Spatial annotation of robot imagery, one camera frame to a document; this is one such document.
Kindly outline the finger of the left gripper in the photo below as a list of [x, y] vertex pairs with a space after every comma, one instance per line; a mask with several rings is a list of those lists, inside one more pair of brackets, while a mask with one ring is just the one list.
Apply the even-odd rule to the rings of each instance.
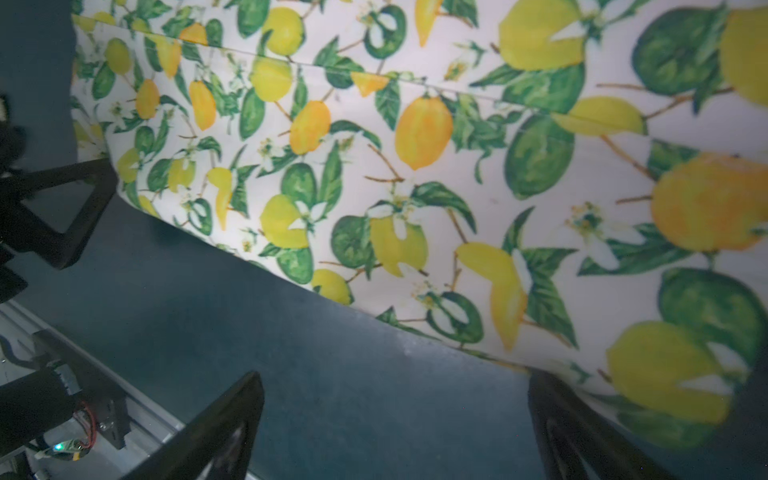
[[55, 269], [81, 257], [116, 193], [107, 158], [1, 180], [1, 245], [34, 253]]

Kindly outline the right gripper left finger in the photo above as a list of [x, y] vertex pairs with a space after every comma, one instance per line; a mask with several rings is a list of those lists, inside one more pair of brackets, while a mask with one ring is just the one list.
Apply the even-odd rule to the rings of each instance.
[[261, 377], [250, 371], [124, 477], [246, 478], [263, 407]]

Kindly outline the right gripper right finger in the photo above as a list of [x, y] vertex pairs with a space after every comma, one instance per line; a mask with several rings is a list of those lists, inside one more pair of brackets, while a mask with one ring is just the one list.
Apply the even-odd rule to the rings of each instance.
[[535, 370], [528, 408], [548, 479], [672, 479], [557, 377]]

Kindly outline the lemon print skirt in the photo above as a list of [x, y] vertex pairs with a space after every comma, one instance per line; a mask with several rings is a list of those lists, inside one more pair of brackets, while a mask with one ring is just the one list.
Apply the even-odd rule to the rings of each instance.
[[763, 1], [75, 1], [134, 208], [701, 444], [767, 337]]

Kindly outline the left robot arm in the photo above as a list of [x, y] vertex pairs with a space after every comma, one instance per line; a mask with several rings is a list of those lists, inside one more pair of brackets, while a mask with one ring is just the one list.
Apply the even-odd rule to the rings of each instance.
[[[59, 232], [32, 212], [23, 201], [31, 194], [81, 180], [92, 191], [66, 230]], [[27, 282], [7, 267], [16, 253], [34, 253], [62, 270], [76, 263], [111, 198], [117, 176], [102, 158], [63, 167], [5, 177], [1, 180], [1, 301], [11, 300]], [[1, 455], [15, 453], [26, 443], [68, 421], [76, 411], [76, 394], [56, 369], [15, 357], [1, 339], [6, 359], [31, 372], [1, 387]]]

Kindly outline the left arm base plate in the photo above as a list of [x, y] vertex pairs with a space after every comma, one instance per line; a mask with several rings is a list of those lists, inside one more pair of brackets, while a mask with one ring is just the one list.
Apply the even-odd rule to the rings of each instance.
[[32, 334], [35, 351], [49, 364], [64, 366], [67, 379], [73, 379], [78, 406], [90, 409], [98, 435], [120, 450], [130, 432], [126, 391], [85, 353], [59, 338], [52, 330]]

